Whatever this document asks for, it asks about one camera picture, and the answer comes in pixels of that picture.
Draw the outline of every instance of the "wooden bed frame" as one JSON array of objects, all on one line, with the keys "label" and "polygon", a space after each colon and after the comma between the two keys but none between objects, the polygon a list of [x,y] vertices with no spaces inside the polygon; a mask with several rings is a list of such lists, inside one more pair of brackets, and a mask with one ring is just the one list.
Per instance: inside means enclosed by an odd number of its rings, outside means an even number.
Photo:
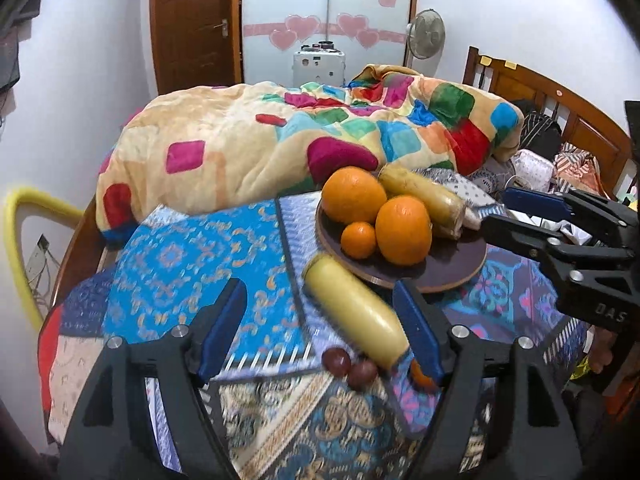
[{"label": "wooden bed frame", "polygon": [[[488,77],[487,69],[493,69],[489,92],[509,101],[531,99],[540,111],[544,109],[548,98],[552,98],[556,103],[554,118],[560,106],[568,108],[570,113],[562,140],[589,150],[596,156],[602,170],[604,189],[613,196],[614,186],[626,161],[631,158],[631,142],[626,133],[611,118],[564,86],[523,66],[510,66],[513,64],[503,59],[481,56],[476,47],[470,47],[462,82],[473,86],[479,73],[479,87],[482,88],[485,76]],[[51,306],[64,301],[78,283],[95,274],[105,257],[106,243],[95,224],[94,198],[85,210],[60,265]]]},{"label": "wooden bed frame", "polygon": [[489,77],[488,69],[493,70],[488,88],[492,94],[507,101],[530,99],[538,111],[544,111],[551,100],[554,120],[560,107],[569,110],[562,142],[570,142],[593,153],[600,165],[602,186],[610,197],[615,197],[613,190],[631,158],[631,140],[625,131],[590,102],[561,84],[524,66],[483,56],[476,47],[469,47],[462,82],[474,86],[479,73],[478,87],[482,88],[485,77]]}]

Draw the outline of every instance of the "wooden headboard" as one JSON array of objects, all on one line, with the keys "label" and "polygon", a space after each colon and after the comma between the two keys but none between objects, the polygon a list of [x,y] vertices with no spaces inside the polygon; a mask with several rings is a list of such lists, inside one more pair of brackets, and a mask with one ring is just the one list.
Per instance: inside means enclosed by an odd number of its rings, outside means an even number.
[{"label": "wooden headboard", "polygon": [[550,107],[553,119],[561,107],[568,110],[562,141],[593,153],[600,165],[602,185],[610,197],[615,197],[613,190],[631,158],[631,140],[609,116],[561,84],[524,66],[483,56],[472,46],[462,82],[474,86],[477,74],[478,88],[483,88],[490,77],[487,90],[507,101],[530,99],[539,111]]}]

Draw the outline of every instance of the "power outlet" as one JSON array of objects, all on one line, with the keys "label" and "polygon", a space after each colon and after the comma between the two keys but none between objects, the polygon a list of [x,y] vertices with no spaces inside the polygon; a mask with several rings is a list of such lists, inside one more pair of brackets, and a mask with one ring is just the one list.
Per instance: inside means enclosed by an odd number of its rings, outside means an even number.
[{"label": "power outlet", "polygon": [[38,243],[24,267],[24,272],[27,275],[27,280],[31,288],[36,288],[38,285],[38,277],[42,275],[42,271],[47,264],[46,254],[48,250],[49,241],[44,235],[40,235]]}]

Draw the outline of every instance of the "wooden plate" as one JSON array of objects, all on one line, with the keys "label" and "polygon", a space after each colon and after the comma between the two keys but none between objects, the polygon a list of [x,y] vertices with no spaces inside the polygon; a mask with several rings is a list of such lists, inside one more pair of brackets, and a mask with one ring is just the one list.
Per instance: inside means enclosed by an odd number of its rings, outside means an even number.
[{"label": "wooden plate", "polygon": [[353,260],[340,248],[344,225],[316,210],[316,232],[325,250],[347,269],[366,282],[393,288],[400,278],[413,278],[423,294],[442,292],[468,282],[484,265],[486,243],[480,233],[465,229],[459,241],[434,238],[431,252],[423,263],[398,267],[376,252],[366,260]]}]

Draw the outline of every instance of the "mandarin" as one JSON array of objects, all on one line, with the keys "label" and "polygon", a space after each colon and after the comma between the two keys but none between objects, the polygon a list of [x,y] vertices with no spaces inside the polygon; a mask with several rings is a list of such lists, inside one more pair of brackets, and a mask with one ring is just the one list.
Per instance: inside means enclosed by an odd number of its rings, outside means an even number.
[{"label": "mandarin", "polygon": [[376,239],[392,264],[412,266],[423,261],[431,249],[431,219],[424,204],[408,195],[386,202],[376,218]]},{"label": "mandarin", "polygon": [[340,236],[340,247],[354,260],[364,260],[376,252],[376,230],[366,222],[347,225]]},{"label": "mandarin", "polygon": [[385,202],[382,184],[372,174],[354,166],[335,171],[322,186],[322,209],[331,220],[343,224],[373,224]]}]

